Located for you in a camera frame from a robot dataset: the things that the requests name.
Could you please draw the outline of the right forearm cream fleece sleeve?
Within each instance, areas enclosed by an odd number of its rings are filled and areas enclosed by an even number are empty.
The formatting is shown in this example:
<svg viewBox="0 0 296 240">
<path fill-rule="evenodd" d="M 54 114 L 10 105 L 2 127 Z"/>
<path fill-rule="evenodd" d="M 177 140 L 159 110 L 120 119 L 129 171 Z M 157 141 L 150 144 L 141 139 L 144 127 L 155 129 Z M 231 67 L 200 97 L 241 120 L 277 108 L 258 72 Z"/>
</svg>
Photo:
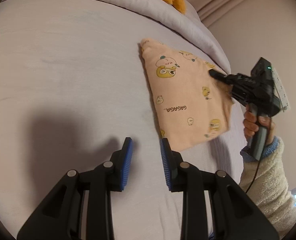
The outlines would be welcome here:
<svg viewBox="0 0 296 240">
<path fill-rule="evenodd" d="M 239 186 L 248 190 L 249 198 L 283 238 L 296 223 L 295 198 L 289 191 L 288 181 L 284 173 L 282 154 L 284 143 L 281 138 L 274 137 L 266 146 L 260 163 L 241 150 L 243 172 Z"/>
</svg>

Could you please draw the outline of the person's right hand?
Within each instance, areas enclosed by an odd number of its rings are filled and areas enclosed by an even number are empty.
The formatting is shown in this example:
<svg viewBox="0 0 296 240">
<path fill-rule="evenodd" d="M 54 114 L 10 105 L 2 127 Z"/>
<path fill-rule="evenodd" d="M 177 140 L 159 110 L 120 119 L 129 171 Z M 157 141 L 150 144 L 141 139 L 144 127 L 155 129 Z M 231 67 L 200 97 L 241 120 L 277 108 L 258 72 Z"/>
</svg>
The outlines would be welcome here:
<svg viewBox="0 0 296 240">
<path fill-rule="evenodd" d="M 259 116 L 258 118 L 251 113 L 249 105 L 246 106 L 246 111 L 244 113 L 244 136 L 247 141 L 252 138 L 255 133 L 259 130 L 259 126 L 257 121 L 264 127 L 269 129 L 268 139 L 266 141 L 266 145 L 270 145 L 274 140 L 274 132 L 275 132 L 275 122 L 272 121 L 272 118 L 268 116 Z"/>
</svg>

